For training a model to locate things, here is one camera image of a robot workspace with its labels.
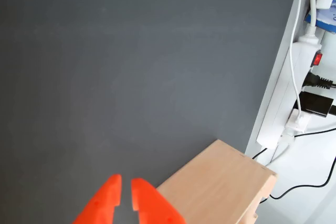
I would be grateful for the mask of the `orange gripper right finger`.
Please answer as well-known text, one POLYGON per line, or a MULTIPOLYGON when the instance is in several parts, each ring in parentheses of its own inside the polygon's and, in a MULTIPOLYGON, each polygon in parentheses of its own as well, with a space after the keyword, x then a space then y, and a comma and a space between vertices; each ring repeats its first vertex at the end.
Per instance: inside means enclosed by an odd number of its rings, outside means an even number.
POLYGON ((142 178, 131 180, 132 207, 138 213, 139 224, 186 223, 182 215, 142 178))

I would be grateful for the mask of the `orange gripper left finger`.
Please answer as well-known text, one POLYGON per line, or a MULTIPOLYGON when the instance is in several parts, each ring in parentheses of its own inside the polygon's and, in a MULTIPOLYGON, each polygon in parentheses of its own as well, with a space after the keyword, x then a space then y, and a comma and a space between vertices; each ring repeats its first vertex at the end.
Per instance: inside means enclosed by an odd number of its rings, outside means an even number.
POLYGON ((114 209, 120 205, 122 176, 114 174, 99 188, 73 223, 112 224, 114 209))

